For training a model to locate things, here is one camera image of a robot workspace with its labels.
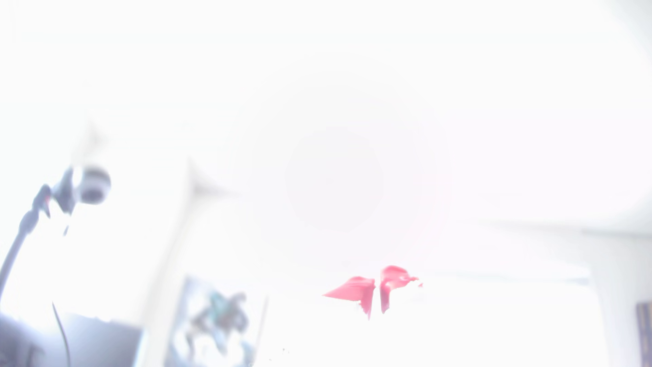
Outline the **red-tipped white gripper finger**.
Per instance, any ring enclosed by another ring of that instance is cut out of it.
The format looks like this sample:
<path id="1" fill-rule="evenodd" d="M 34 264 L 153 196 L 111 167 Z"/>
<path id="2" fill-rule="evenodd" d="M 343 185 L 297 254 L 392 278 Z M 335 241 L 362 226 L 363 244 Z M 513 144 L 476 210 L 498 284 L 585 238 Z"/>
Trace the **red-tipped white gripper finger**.
<path id="1" fill-rule="evenodd" d="M 339 287 L 327 291 L 324 297 L 350 302 L 358 302 L 368 320 L 371 319 L 376 280 L 355 276 L 346 280 Z"/>
<path id="2" fill-rule="evenodd" d="M 379 286 L 381 312 L 386 313 L 390 308 L 390 294 L 395 289 L 406 287 L 414 281 L 420 281 L 417 276 L 412 276 L 406 269 L 390 265 L 381 271 Z"/>

